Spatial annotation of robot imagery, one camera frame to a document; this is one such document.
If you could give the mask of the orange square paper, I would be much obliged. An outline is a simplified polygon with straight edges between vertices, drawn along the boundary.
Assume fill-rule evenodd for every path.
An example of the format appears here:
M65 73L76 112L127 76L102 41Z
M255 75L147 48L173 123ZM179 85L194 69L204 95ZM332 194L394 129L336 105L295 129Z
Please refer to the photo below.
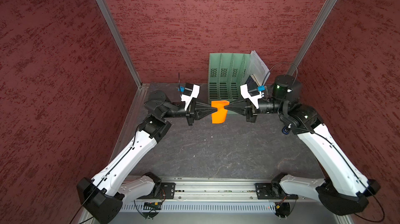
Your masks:
M217 109L216 112L211 114L212 124L222 124L225 122L228 115L228 110L225 109L225 106L228 106L229 104L230 102L226 100L211 102L211 106Z

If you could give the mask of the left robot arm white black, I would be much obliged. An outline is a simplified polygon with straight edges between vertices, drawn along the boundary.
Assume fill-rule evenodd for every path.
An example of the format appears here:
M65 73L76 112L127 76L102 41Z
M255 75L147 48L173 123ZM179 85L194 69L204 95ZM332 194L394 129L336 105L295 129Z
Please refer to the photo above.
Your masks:
M135 130L126 147L93 178L83 178L77 185L82 207L100 224L110 223L125 202L141 197L165 199L161 179L149 172L141 178L124 184L139 161L154 148L171 127L168 118L184 117L191 126L197 120L217 112L217 108L197 100L199 86L188 89L178 103L171 102L160 90L150 93L144 103L148 114Z

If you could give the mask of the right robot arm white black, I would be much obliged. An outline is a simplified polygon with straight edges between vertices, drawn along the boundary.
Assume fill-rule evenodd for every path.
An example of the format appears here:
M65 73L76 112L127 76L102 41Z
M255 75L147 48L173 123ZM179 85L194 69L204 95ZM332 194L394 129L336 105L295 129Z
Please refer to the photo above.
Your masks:
M272 86L258 86L253 78L240 87L241 96L225 106L228 111L254 123L260 114L277 114L283 134L296 135L313 153L327 173L326 178L309 179L281 173L271 184L275 197L297 195L319 201L330 212L345 216L363 212L380 190L344 154L322 117L312 106L300 102L302 83L290 75L279 75Z

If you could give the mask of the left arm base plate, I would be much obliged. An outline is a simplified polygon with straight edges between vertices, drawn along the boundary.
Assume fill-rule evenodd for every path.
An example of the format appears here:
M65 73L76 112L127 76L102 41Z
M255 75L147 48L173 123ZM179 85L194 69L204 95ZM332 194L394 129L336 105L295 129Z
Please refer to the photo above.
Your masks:
M168 200L175 196L176 183L160 182L156 183L150 194L140 197L139 199L156 199Z

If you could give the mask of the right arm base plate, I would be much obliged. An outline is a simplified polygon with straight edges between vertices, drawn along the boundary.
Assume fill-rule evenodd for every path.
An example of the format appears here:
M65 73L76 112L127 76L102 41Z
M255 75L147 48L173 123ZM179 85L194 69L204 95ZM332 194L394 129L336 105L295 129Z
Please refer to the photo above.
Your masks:
M274 183L255 183L255 192L259 200L297 200L295 194L287 194L279 184Z

